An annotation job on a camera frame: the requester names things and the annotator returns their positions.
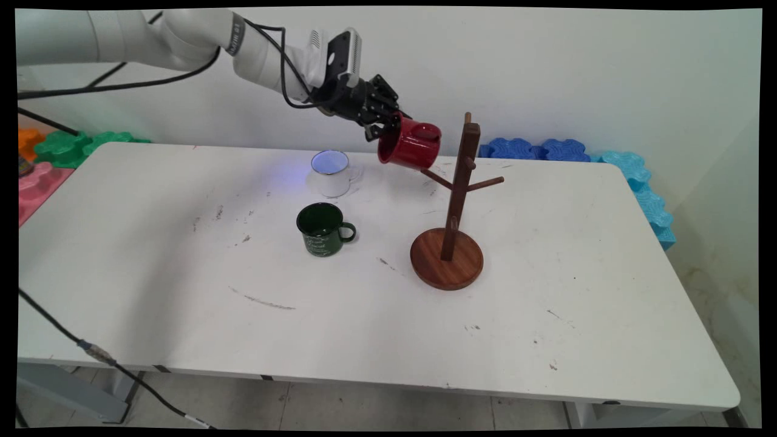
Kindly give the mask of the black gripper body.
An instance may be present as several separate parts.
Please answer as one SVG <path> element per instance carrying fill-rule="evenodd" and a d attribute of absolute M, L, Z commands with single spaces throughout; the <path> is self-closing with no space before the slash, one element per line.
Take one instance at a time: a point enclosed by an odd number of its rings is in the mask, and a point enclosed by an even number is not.
<path fill-rule="evenodd" d="M 367 103 L 367 97 L 374 91 L 373 84 L 364 80 L 359 80 L 353 88 L 346 86 L 341 91 L 338 81 L 334 80 L 316 89 L 316 103 L 323 103 L 318 109 L 328 117 L 341 117 L 356 123 L 374 123 L 376 116 Z"/>

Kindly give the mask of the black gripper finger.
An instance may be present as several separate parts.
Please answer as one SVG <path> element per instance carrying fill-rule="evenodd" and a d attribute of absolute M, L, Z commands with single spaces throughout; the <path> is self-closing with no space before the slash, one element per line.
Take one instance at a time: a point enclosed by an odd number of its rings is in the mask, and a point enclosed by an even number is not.
<path fill-rule="evenodd" d="M 383 75 L 377 74 L 369 81 L 369 108 L 381 117 L 392 117 L 400 113 L 408 119 L 413 119 L 399 104 L 399 94 L 389 86 Z"/>
<path fill-rule="evenodd" d="M 363 116 L 363 127 L 368 142 L 378 140 L 392 130 L 392 115 L 367 114 Z"/>

